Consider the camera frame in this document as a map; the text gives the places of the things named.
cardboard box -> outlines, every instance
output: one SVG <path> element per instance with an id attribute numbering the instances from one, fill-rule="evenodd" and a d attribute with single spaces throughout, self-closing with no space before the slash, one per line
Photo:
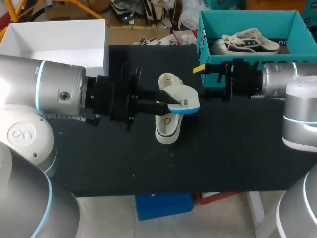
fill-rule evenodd
<path id="1" fill-rule="evenodd" d="M 104 20 L 14 23 L 0 54 L 79 65 L 88 76 L 108 76 L 107 37 Z"/>
<path id="2" fill-rule="evenodd" d="M 303 13 L 306 0 L 246 0 L 246 10 L 297 10 Z"/>
<path id="3" fill-rule="evenodd" d="M 88 7 L 87 0 L 78 0 L 82 5 Z M 70 2 L 53 2 L 52 6 L 45 8 L 45 15 L 48 20 L 55 20 L 59 18 L 71 19 L 87 19 L 89 14 Z"/>
<path id="4" fill-rule="evenodd" d="M 213 42 L 223 35 L 233 35 L 249 28 L 258 28 L 263 36 L 286 45 L 289 54 L 277 55 L 212 55 Z M 317 45 L 297 11 L 203 11 L 197 34 L 200 65 L 220 64 L 243 58 L 262 69 L 266 63 L 317 62 Z M 205 87 L 222 88 L 225 79 L 218 74 L 202 75 Z"/>
<path id="5" fill-rule="evenodd" d="M 111 4 L 111 0 L 89 0 L 88 1 L 89 8 L 96 13 L 101 13 L 105 11 L 109 7 L 110 4 Z"/>
<path id="6" fill-rule="evenodd" d="M 133 42 L 139 41 L 140 38 L 147 39 L 157 38 L 158 40 L 170 35 L 169 29 L 117 29 L 109 30 L 109 45 L 132 45 Z"/>
<path id="7" fill-rule="evenodd" d="M 228 10 L 243 4 L 244 0 L 206 0 L 206 5 L 212 10 Z"/>

teal shoe box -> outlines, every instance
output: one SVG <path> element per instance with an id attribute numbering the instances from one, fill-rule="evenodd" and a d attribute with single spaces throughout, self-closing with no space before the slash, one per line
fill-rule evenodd
<path id="1" fill-rule="evenodd" d="M 277 55 L 212 55 L 212 44 L 223 35 L 234 35 L 249 28 L 258 28 L 263 36 L 286 45 L 289 54 Z M 220 64 L 243 58 L 262 69 L 266 63 L 317 62 L 317 44 L 296 11 L 203 11 L 197 34 L 197 53 L 200 65 Z M 202 75 L 205 87 L 222 88 L 224 77 L 218 74 Z"/>
<path id="2" fill-rule="evenodd" d="M 302 15 L 307 27 L 317 26 L 317 0 L 307 0 Z"/>
<path id="3" fill-rule="evenodd" d="M 228 10 L 231 7 L 243 4 L 243 0 L 206 0 L 206 5 L 212 10 Z"/>

black and white sneaker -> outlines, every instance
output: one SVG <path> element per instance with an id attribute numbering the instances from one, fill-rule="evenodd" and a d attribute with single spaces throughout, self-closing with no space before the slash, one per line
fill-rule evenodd
<path id="1" fill-rule="evenodd" d="M 215 55 L 268 55 L 277 54 L 279 44 L 264 37 L 257 28 L 223 35 L 212 47 Z"/>

shoe label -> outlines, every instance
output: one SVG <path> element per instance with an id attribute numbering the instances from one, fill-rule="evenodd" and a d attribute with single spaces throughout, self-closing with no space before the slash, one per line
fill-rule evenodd
<path id="1" fill-rule="evenodd" d="M 180 103 L 180 107 L 188 107 L 188 100 L 187 99 L 183 99 L 183 100 L 179 100 Z"/>

black tabletop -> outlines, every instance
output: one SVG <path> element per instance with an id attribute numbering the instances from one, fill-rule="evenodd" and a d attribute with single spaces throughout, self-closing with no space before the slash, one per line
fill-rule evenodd
<path id="1" fill-rule="evenodd" d="M 110 46 L 110 76 L 121 66 L 142 67 L 141 85 L 158 88 L 169 72 L 201 88 L 195 46 Z M 155 138 L 155 116 L 136 116 L 130 132 L 102 118 L 94 128 L 51 120 L 58 149 L 53 180 L 75 196 L 286 190 L 317 162 L 315 153 L 286 147 L 284 102 L 235 97 L 203 102 L 185 116 L 176 143 Z"/>

